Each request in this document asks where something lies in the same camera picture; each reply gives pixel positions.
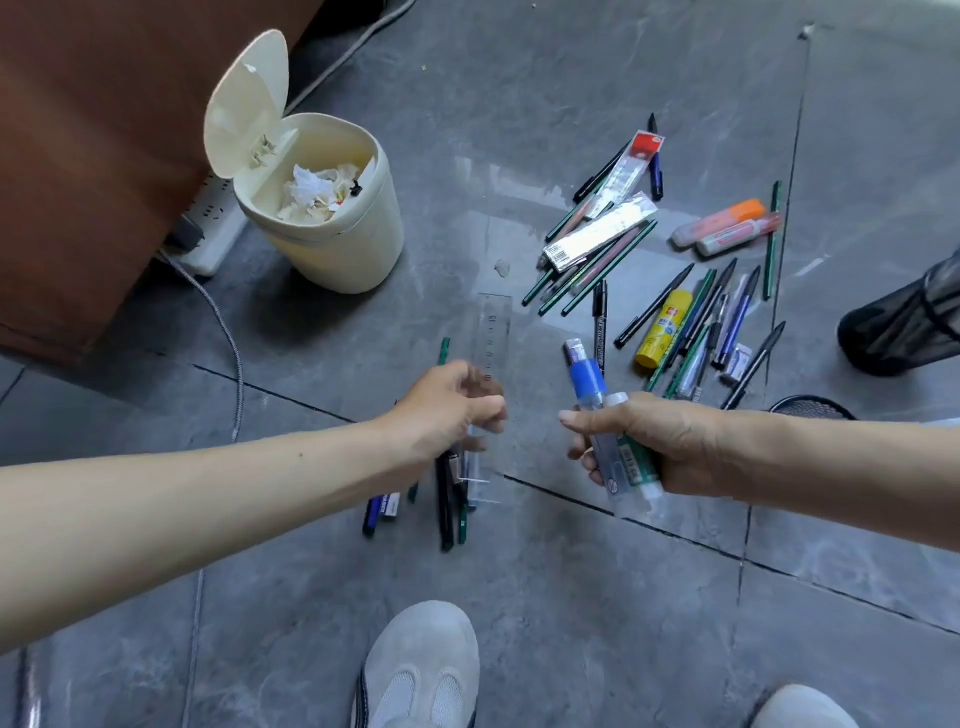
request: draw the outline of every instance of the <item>trash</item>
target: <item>trash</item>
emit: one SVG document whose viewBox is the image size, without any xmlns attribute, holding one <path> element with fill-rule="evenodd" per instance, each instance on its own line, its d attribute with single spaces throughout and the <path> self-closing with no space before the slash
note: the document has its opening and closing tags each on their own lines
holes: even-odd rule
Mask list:
<svg viewBox="0 0 960 728">
<path fill-rule="evenodd" d="M 284 205 L 276 216 L 288 223 L 327 222 L 356 184 L 358 172 L 355 164 L 323 172 L 295 164 L 293 181 L 283 185 Z"/>
</svg>

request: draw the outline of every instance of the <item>finger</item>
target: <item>finger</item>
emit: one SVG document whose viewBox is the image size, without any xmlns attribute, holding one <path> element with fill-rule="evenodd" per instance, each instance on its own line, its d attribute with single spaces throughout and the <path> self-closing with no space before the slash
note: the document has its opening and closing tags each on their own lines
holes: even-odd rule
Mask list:
<svg viewBox="0 0 960 728">
<path fill-rule="evenodd" d="M 622 432 L 630 423 L 630 410 L 625 404 L 601 409 L 597 412 L 560 413 L 560 422 L 567 429 L 582 435 L 596 432 Z"/>
<path fill-rule="evenodd" d="M 501 395 L 490 395 L 470 400 L 467 416 L 471 425 L 493 427 L 507 417 L 507 402 Z"/>
</svg>

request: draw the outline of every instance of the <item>marker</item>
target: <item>marker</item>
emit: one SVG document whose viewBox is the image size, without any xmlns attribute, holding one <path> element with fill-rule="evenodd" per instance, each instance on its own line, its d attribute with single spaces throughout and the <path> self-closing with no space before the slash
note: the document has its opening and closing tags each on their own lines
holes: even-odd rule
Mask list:
<svg viewBox="0 0 960 728">
<path fill-rule="evenodd" d="M 762 265 L 756 266 L 747 280 L 747 287 L 743 289 L 743 295 L 740 297 L 740 303 L 736 305 L 736 311 L 733 313 L 733 320 L 730 324 L 730 330 L 727 332 L 727 338 L 724 340 L 723 347 L 720 348 L 720 356 L 717 357 L 717 369 L 723 370 L 727 367 L 727 361 L 733 351 L 733 345 L 736 344 L 736 337 L 740 333 L 740 327 L 743 326 L 743 320 L 747 317 L 747 309 L 750 307 L 750 301 L 756 292 L 756 284 L 760 280 L 760 271 Z"/>
<path fill-rule="evenodd" d="M 657 131 L 657 117 L 653 114 L 650 114 L 650 118 L 647 120 L 647 131 L 654 134 L 660 133 Z M 655 203 L 663 199 L 663 173 L 660 171 L 660 152 L 654 154 L 654 158 L 650 160 L 650 196 Z"/>
<path fill-rule="evenodd" d="M 621 250 L 621 251 L 617 254 L 617 256 L 616 256 L 613 260 L 610 261 L 610 263 L 607 264 L 607 267 L 605 267 L 602 271 L 600 271 L 599 274 L 597 274 L 596 278 L 593 279 L 593 282 L 588 283 L 588 284 L 580 291 L 580 293 L 578 293 L 576 296 L 573 297 L 573 301 L 571 301 L 571 302 L 568 303 L 566 306 L 564 306 L 564 310 L 562 310 L 562 311 L 560 312 L 560 315 L 561 315 L 561 316 L 568 316 L 569 313 L 570 313 L 570 311 L 572 311 L 574 308 L 576 308 L 576 307 L 580 304 L 580 301 L 582 301 L 582 300 L 587 296 L 587 293 L 589 293 L 590 291 L 592 291 L 597 285 L 600 284 L 600 282 L 601 282 L 603 279 L 605 279 L 610 273 L 612 273 L 612 272 L 613 272 L 613 269 L 616 268 L 616 266 L 618 266 L 618 265 L 620 264 L 620 261 L 623 260 L 627 255 L 629 255 L 629 254 L 633 251 L 633 249 L 643 241 L 643 238 L 645 238 L 647 235 L 649 235 L 651 232 L 653 232 L 653 230 L 654 230 L 654 228 L 655 228 L 656 226 L 657 226 L 657 221 L 656 221 L 656 220 L 654 220 L 654 221 L 652 221 L 652 222 L 651 222 L 651 221 L 647 221 L 646 223 L 644 223 L 644 224 L 643 224 L 643 227 L 640 228 L 640 232 L 638 232 L 638 233 L 636 234 L 636 237 L 635 237 L 633 240 L 631 240 L 631 241 L 626 245 L 626 247 L 624 247 L 624 249 Z M 601 259 L 600 261 L 598 261 L 598 263 L 597 263 L 598 267 L 599 267 L 599 264 L 602 263 L 602 262 L 603 262 L 602 259 Z"/>
<path fill-rule="evenodd" d="M 681 356 L 687 355 L 687 353 L 690 351 L 690 345 L 697 338 L 697 336 L 700 335 L 700 329 L 706 325 L 707 318 L 713 311 L 713 305 L 720 298 L 720 294 L 727 289 L 727 284 L 730 282 L 730 279 L 733 276 L 734 268 L 736 268 L 736 258 L 731 260 L 727 267 L 723 269 L 723 273 L 721 273 L 720 277 L 717 279 L 716 285 L 714 285 L 710 290 L 707 303 L 703 306 L 703 308 L 700 309 L 700 311 L 697 312 L 697 319 L 693 322 L 693 328 L 681 343 Z"/>
<path fill-rule="evenodd" d="M 650 304 L 650 307 L 647 308 L 639 316 L 635 317 L 630 324 L 620 332 L 620 335 L 616 337 L 613 341 L 613 345 L 618 349 L 623 349 L 628 341 L 630 341 L 640 328 L 647 323 L 651 316 L 657 313 L 660 310 L 660 307 L 663 306 L 663 302 L 666 301 L 667 296 L 673 293 L 675 290 L 680 288 L 680 284 L 686 280 L 686 277 L 690 275 L 690 271 L 693 270 L 695 263 L 690 263 L 686 266 L 680 274 L 670 281 L 670 284 L 660 291 L 660 295 Z"/>
<path fill-rule="evenodd" d="M 605 280 L 593 289 L 593 358 L 600 374 L 606 373 L 607 363 L 607 297 L 609 287 Z"/>
<path fill-rule="evenodd" d="M 380 518 L 380 503 L 383 498 L 380 496 L 372 497 L 367 501 L 367 513 L 363 517 L 363 535 L 368 539 L 373 538 L 376 531 L 376 520 Z"/>
<path fill-rule="evenodd" d="M 780 180 L 774 182 L 773 198 L 770 201 L 770 211 L 780 212 Z M 777 231 L 767 236 L 767 260 L 763 269 L 763 300 L 770 301 L 774 295 L 774 269 L 777 267 Z"/>
<path fill-rule="evenodd" d="M 720 409 L 737 408 L 737 406 L 740 404 L 740 401 L 743 399 L 743 395 L 747 391 L 747 385 L 750 384 L 750 380 L 754 378 L 754 375 L 756 374 L 757 370 L 759 370 L 760 365 L 770 356 L 770 352 L 780 340 L 780 335 L 783 334 L 784 328 L 786 328 L 786 322 L 781 321 L 777 327 L 770 332 L 770 335 L 763 340 L 763 343 L 760 344 L 760 351 L 756 353 L 754 360 L 750 362 L 750 366 L 747 367 L 747 371 L 740 379 L 740 383 L 733 388 L 733 391 L 730 392 L 730 396 L 727 397 L 727 401 L 723 403 L 723 406 L 720 407 Z"/>
<path fill-rule="evenodd" d="M 616 153 L 613 159 L 611 159 L 609 162 L 607 162 L 604 165 L 603 169 L 601 169 L 599 172 L 593 175 L 593 177 L 591 177 L 589 180 L 584 182 L 583 185 L 581 185 L 580 189 L 578 189 L 576 193 L 573 195 L 573 202 L 579 203 L 590 192 L 593 191 L 593 187 L 597 186 L 598 183 L 601 183 L 601 184 L 603 183 L 603 180 L 605 180 L 607 176 L 610 174 L 610 172 L 612 171 L 613 166 L 616 165 L 617 161 L 621 157 L 623 157 L 623 153 L 627 151 L 627 147 L 629 145 L 630 145 L 630 142 L 628 141 L 626 144 L 620 147 L 620 151 Z"/>
</svg>

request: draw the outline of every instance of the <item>white trash can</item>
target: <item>white trash can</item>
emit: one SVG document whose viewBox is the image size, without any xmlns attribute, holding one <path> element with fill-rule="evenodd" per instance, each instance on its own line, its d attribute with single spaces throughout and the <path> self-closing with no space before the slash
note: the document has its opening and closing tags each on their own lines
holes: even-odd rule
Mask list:
<svg viewBox="0 0 960 728">
<path fill-rule="evenodd" d="M 338 293 L 363 293 L 390 274 L 403 224 L 390 162 L 364 129 L 321 113 L 284 117 L 290 84 L 287 42 L 268 31 L 248 46 L 213 91 L 204 146 L 213 172 L 233 180 L 244 213 L 305 277 Z M 327 222 L 277 217 L 294 165 L 319 172 L 352 163 L 362 187 Z"/>
</svg>

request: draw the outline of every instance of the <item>forearm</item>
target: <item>forearm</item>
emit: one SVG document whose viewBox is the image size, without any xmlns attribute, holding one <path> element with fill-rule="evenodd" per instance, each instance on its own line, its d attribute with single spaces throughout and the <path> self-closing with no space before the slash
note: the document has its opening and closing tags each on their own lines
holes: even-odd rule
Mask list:
<svg viewBox="0 0 960 728">
<path fill-rule="evenodd" d="M 960 429 L 732 415 L 735 497 L 960 551 Z"/>
<path fill-rule="evenodd" d="M 400 487 L 412 469 L 367 423 L 0 470 L 0 650 Z"/>
</svg>

